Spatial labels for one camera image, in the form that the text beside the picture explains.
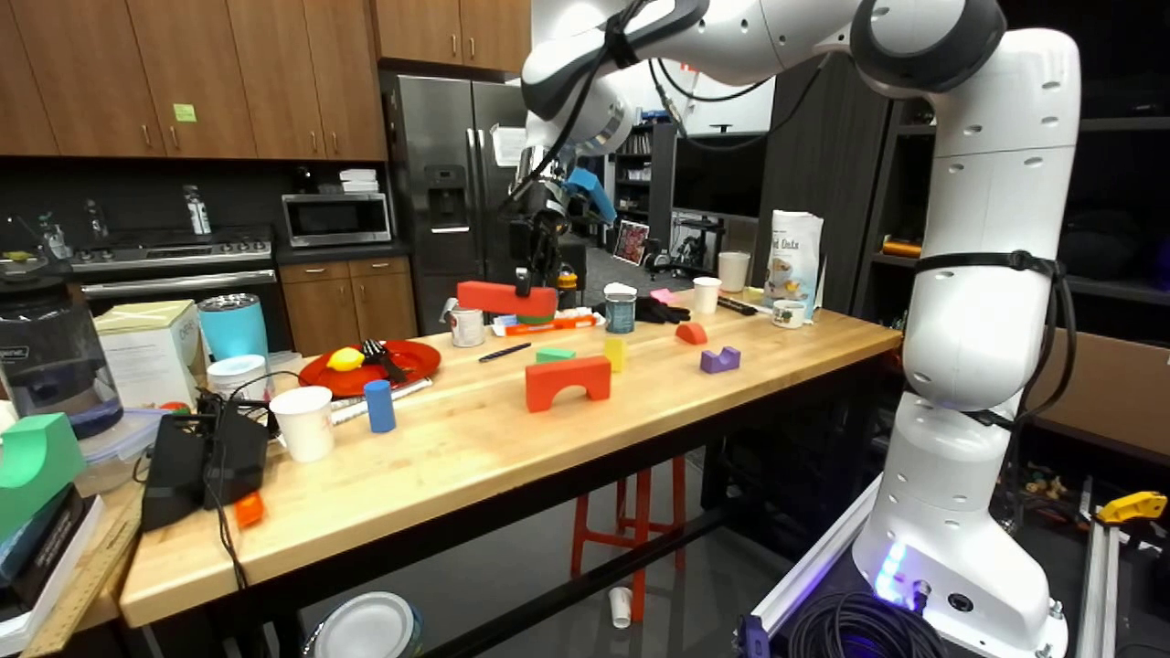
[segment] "orange block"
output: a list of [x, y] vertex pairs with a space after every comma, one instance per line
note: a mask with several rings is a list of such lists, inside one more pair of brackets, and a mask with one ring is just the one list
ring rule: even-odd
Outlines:
[[557, 315], [557, 289], [543, 284], [530, 289], [527, 296], [515, 296], [515, 284], [501, 281], [461, 281], [452, 289], [461, 308], [481, 308], [485, 315]]
[[686, 345], [705, 345], [705, 330], [699, 320], [685, 320], [682, 330], [673, 330], [682, 339]]
[[584, 388], [584, 399], [611, 399], [611, 362], [608, 358], [569, 358], [527, 365], [527, 410], [551, 410], [559, 388]]

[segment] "cardboard box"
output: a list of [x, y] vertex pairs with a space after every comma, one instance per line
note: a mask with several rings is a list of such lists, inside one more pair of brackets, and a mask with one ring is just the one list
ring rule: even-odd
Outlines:
[[188, 403], [209, 376], [194, 298], [116, 302], [97, 318], [121, 404]]
[[[1055, 358], [1025, 410], [1051, 399], [1059, 370], [1066, 331], [1057, 331]], [[1066, 399], [1037, 415], [1037, 424], [1107, 449], [1170, 459], [1165, 391], [1165, 348], [1080, 331], [1073, 385]]]

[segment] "cabinet door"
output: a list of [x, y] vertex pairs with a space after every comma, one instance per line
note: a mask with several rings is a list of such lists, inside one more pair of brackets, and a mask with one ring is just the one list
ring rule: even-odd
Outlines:
[[461, 0], [463, 67], [518, 73], [530, 51], [530, 0]]
[[353, 262], [362, 339], [418, 337], [411, 259]]
[[251, 157], [243, 58], [223, 0], [130, 0], [173, 157]]
[[166, 153], [126, 0], [13, 0], [58, 153]]
[[305, 10], [320, 80], [327, 157], [383, 161], [389, 139], [377, 89], [368, 0], [305, 0]]
[[14, 13], [0, 3], [0, 153], [56, 153]]
[[461, 0], [377, 0], [377, 55], [407, 61], [463, 61]]
[[300, 0], [228, 0], [261, 157], [323, 157]]
[[300, 353], [327, 353], [362, 339], [345, 268], [281, 268], [281, 289], [293, 326], [293, 348]]

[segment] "kitchen counter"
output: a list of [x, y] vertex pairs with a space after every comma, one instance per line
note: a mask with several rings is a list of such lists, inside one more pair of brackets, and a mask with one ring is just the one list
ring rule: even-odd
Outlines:
[[383, 259], [383, 256], [411, 256], [407, 241], [390, 245], [328, 245], [328, 250], [289, 250], [277, 245], [277, 262], [328, 262], [328, 259]]

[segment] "stainless steel refrigerator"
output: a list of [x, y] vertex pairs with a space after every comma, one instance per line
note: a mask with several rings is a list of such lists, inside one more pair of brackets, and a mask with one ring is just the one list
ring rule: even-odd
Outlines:
[[510, 84], [411, 73], [383, 73], [383, 94], [418, 315], [423, 331], [438, 331], [459, 281], [513, 281], [501, 203], [515, 179], [522, 100]]

